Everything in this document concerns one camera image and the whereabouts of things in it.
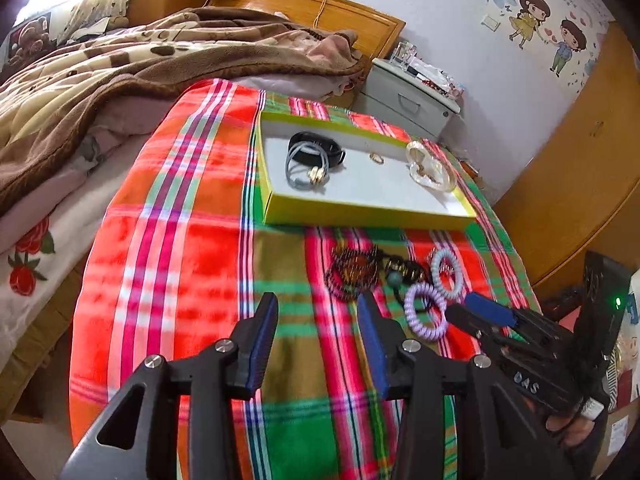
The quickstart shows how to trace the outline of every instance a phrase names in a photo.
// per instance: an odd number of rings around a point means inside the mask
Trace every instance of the nightstand drawer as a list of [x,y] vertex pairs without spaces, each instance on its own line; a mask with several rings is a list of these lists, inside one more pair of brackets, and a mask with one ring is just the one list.
[[362,92],[423,127],[436,138],[453,114],[425,92],[375,65]]
[[352,110],[358,114],[370,115],[393,126],[399,126],[416,139],[429,139],[434,142],[438,140],[424,128],[368,95],[360,94]]

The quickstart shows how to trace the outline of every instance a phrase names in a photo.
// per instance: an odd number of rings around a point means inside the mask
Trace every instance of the black watch band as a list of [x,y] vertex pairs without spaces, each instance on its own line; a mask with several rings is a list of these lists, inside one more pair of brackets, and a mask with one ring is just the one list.
[[[340,147],[340,144],[335,142],[333,139],[329,139],[328,137],[324,137],[313,132],[296,133],[289,140],[289,151],[295,144],[303,141],[312,142],[326,152],[329,158],[329,168],[335,168],[344,160],[344,150]],[[320,155],[304,151],[297,152],[296,155],[294,155],[293,160],[310,168],[314,166],[322,166]]]

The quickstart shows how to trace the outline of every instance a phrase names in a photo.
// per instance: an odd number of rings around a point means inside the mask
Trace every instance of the wooden headboard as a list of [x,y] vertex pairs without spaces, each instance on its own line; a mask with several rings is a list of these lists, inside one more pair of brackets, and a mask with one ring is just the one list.
[[[295,23],[313,27],[324,0],[209,0],[207,5],[282,12]],[[393,16],[349,0],[326,0],[318,28],[335,32],[350,29],[358,33],[355,47],[369,57],[386,57],[396,46],[405,23]]]

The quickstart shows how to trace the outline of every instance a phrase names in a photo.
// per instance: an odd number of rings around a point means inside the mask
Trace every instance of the transparent bracelet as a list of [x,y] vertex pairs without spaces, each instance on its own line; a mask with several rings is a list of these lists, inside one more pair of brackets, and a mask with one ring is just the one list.
[[[306,176],[309,180],[302,180],[300,178],[293,178],[291,176],[291,161],[297,153],[304,151],[311,155],[319,155],[322,162],[322,166],[314,166],[306,172]],[[287,153],[287,161],[284,168],[285,175],[287,176],[287,182],[295,189],[312,189],[316,186],[323,186],[324,183],[329,180],[329,156],[326,151],[318,146],[314,142],[303,140],[294,144],[289,153]]]
[[407,144],[405,151],[409,174],[418,184],[442,192],[456,189],[456,174],[431,155],[423,143],[413,140]]

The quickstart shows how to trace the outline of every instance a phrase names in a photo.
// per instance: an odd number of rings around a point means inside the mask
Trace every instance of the person's hand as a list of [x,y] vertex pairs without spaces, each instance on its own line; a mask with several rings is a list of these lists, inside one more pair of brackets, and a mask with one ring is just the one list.
[[[570,416],[564,417],[551,415],[546,420],[546,428],[549,431],[562,430],[562,428],[564,428],[570,420]],[[583,441],[591,433],[591,430],[593,430],[594,426],[595,423],[592,420],[579,415],[571,423],[571,425],[566,428],[566,430],[564,430],[564,435],[562,436],[562,444],[565,447],[573,447],[583,443]]]

